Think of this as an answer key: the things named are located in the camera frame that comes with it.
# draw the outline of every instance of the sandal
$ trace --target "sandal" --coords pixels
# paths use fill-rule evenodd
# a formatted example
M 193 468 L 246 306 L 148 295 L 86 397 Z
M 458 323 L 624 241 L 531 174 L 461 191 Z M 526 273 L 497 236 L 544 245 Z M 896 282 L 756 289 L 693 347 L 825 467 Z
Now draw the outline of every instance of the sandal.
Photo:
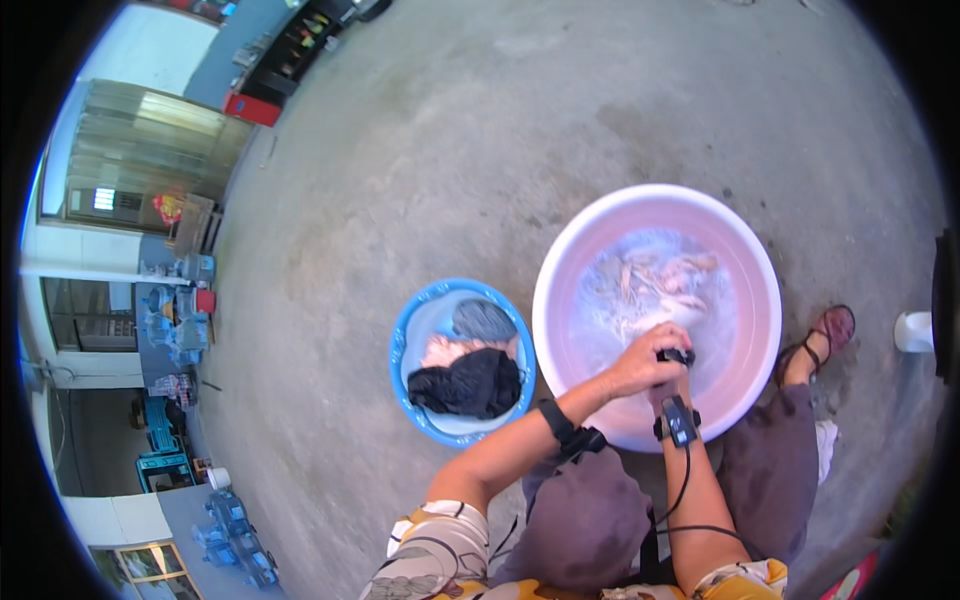
M 810 355 L 813 361 L 813 374 L 820 372 L 820 369 L 827 363 L 834 352 L 839 352 L 847 346 L 853 338 L 856 331 L 856 318 L 853 311 L 846 304 L 836 304 L 824 311 L 824 314 L 817 319 L 816 323 L 806 332 L 806 338 L 799 344 L 794 344 L 784 348 L 777 357 L 777 365 L 774 367 L 773 381 L 777 387 L 782 387 L 783 377 L 786 374 L 786 367 L 790 363 L 793 355 L 803 348 Z M 807 345 L 806 340 L 812 333 L 819 333 L 827 338 L 827 357 L 820 360 L 820 356 L 813 351 L 813 348 Z

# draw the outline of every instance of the soapy water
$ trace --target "soapy water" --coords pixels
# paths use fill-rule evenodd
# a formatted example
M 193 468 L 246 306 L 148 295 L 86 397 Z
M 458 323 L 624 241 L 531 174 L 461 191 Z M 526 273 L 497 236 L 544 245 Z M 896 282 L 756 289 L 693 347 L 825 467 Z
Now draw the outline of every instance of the soapy water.
M 676 230 L 633 231 L 597 254 L 581 274 L 570 315 L 571 347 L 594 376 L 665 321 L 690 334 L 697 354 L 690 394 L 696 397 L 730 362 L 736 333 L 730 274 Z

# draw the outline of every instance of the red bucket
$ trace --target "red bucket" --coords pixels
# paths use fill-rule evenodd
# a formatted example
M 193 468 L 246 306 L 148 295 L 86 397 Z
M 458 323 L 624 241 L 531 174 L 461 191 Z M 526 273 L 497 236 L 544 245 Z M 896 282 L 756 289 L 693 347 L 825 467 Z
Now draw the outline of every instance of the red bucket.
M 197 288 L 193 291 L 193 310 L 198 313 L 212 313 L 217 307 L 217 295 L 210 290 Z

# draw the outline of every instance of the pink plastic basin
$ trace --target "pink plastic basin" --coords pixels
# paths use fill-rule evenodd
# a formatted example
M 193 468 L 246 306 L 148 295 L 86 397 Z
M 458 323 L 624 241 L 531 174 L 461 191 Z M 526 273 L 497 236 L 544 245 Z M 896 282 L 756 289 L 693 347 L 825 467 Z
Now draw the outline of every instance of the pink plastic basin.
M 737 314 L 730 361 L 693 398 L 703 419 L 701 435 L 709 441 L 743 417 L 763 391 L 780 345 L 782 314 L 777 274 L 763 245 L 736 213 L 703 192 L 679 185 L 636 185 L 604 196 L 570 221 L 543 260 L 534 292 L 534 346 L 540 369 L 555 396 L 592 375 L 567 334 L 580 275 L 612 242 L 645 228 L 670 228 L 694 238 L 730 273 Z M 649 405 L 614 401 L 587 425 L 600 429 L 619 447 L 661 452 L 653 422 Z

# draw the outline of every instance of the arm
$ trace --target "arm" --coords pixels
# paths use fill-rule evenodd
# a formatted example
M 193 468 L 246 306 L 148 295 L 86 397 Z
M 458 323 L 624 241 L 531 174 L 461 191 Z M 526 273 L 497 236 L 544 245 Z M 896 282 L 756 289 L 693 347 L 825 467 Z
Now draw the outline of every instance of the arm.
M 689 381 L 684 375 L 675 383 L 668 383 L 651 394 L 655 412 L 659 413 L 660 401 L 665 396 L 674 394 L 680 394 L 684 403 L 692 407 Z M 663 438 L 662 444 L 663 461 L 666 463 L 667 506 L 672 507 L 684 484 L 686 452 L 683 448 L 674 446 L 669 435 Z M 711 525 L 735 532 L 727 501 L 713 474 L 703 439 L 698 438 L 689 448 L 690 478 L 680 505 L 667 519 L 668 527 Z M 674 574 L 687 597 L 693 594 L 693 589 L 700 580 L 714 569 L 750 561 L 750 555 L 743 544 L 726 534 L 694 529 L 671 532 L 668 535 Z
M 557 405 L 579 427 L 611 399 L 685 374 L 683 365 L 657 362 L 656 353 L 666 348 L 690 349 L 692 345 L 678 325 L 658 325 L 634 341 L 612 367 L 558 398 Z M 486 516 L 494 496 L 559 449 L 560 443 L 540 411 L 528 413 L 447 463 L 430 484 L 426 501 L 459 500 Z

